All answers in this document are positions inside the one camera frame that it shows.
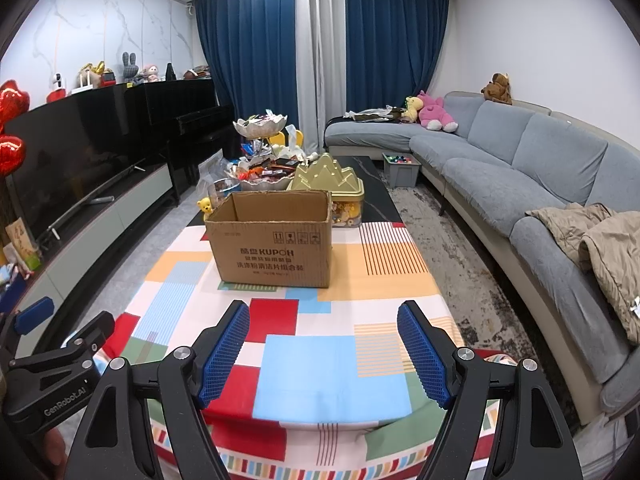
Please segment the person left hand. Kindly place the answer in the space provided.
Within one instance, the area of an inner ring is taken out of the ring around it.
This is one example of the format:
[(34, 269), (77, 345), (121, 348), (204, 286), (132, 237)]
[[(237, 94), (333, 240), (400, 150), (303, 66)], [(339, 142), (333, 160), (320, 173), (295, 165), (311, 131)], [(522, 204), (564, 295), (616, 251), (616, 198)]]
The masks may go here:
[(63, 480), (67, 465), (66, 444), (61, 431), (53, 428), (35, 440), (37, 465), (45, 479)]

